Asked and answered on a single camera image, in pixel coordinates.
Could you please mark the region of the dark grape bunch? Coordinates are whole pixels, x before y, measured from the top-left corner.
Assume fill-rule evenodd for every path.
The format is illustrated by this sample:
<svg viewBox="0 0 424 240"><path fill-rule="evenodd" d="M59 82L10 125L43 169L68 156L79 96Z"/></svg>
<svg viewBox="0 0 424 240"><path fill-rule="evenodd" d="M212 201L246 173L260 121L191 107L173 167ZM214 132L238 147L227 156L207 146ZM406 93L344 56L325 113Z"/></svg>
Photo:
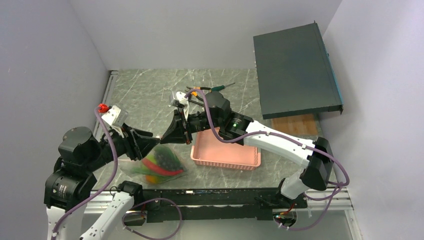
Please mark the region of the dark grape bunch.
<svg viewBox="0 0 424 240"><path fill-rule="evenodd" d="M158 145L154 148L154 156L157 165L168 171L182 170L183 165L173 150L164 145Z"/></svg>

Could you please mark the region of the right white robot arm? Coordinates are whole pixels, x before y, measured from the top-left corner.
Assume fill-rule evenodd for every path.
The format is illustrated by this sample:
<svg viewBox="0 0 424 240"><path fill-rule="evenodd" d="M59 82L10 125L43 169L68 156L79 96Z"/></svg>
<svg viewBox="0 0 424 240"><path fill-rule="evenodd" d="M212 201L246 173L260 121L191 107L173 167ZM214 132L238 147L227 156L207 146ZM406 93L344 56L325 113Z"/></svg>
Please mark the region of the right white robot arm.
<svg viewBox="0 0 424 240"><path fill-rule="evenodd" d="M192 88L188 92L172 92L170 105L176 109L161 144L189 145L193 133L211 130L223 144L257 147L292 161L300 169L284 178L275 194L276 203L282 208L289 207L308 190L327 189L334 160L326 139L297 138L267 127L233 111L230 101L218 91L204 93Z"/></svg>

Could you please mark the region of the red chili pepper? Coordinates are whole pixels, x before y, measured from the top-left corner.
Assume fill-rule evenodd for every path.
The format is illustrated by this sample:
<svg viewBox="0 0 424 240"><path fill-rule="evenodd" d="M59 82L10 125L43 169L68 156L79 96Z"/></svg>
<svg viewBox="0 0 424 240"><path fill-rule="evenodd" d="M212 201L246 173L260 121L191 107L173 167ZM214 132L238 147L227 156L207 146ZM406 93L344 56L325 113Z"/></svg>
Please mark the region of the red chili pepper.
<svg viewBox="0 0 424 240"><path fill-rule="evenodd" d="M175 170L175 171L170 171L170 170L166 170L164 168L161 168L160 166L154 164L153 162L151 162L149 159L147 158L143 158L141 160L141 162L150 170L152 170L153 172L163 175L163 176L176 176L178 174L181 174L184 172L183 169L179 169L179 170Z"/></svg>

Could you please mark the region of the pink plastic basket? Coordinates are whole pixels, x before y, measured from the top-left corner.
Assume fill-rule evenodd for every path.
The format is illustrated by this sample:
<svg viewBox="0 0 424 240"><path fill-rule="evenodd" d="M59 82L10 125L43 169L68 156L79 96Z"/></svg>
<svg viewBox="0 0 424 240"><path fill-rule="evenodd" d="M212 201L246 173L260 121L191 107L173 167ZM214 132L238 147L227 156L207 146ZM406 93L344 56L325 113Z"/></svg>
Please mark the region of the pink plastic basket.
<svg viewBox="0 0 424 240"><path fill-rule="evenodd" d="M196 134L190 157L196 165L242 171L252 171L261 165L261 152L257 147L223 143L210 129Z"/></svg>

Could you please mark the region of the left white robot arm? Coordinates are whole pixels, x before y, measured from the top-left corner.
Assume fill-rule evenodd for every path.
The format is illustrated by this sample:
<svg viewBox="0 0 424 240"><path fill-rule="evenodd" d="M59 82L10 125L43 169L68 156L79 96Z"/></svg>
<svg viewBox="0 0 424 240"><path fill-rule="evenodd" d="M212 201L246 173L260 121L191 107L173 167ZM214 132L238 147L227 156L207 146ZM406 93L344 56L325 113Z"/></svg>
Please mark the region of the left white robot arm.
<svg viewBox="0 0 424 240"><path fill-rule="evenodd" d="M113 163L113 172L104 191L116 175L118 158L128 155L131 160L141 160L160 143L151 132L124 125L123 135L107 130L102 140L97 140L85 126L68 130L58 147L53 173L47 178L44 204L49 220L49 240L78 239L76 225L81 223L87 203L93 199L91 191L97 183L94 172Z"/></svg>

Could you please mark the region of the clear zip top bag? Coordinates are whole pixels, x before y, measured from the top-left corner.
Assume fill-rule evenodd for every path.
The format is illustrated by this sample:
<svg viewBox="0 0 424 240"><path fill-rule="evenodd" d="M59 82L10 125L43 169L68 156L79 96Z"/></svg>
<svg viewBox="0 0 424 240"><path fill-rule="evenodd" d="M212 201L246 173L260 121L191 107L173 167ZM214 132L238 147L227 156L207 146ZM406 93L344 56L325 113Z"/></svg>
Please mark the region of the clear zip top bag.
<svg viewBox="0 0 424 240"><path fill-rule="evenodd" d="M155 146L141 160L123 158L118 160L119 169L133 181L161 185L188 174L185 161L170 144Z"/></svg>

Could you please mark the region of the green red mango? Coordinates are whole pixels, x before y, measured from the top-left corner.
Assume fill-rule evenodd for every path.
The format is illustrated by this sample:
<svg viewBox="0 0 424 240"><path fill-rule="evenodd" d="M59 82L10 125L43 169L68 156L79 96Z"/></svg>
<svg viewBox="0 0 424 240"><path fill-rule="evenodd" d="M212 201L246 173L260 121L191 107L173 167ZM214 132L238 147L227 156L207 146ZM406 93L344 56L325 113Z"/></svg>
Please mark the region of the green red mango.
<svg viewBox="0 0 424 240"><path fill-rule="evenodd" d="M158 185L167 181L167 178L160 175L145 175L145 180L149 184Z"/></svg>

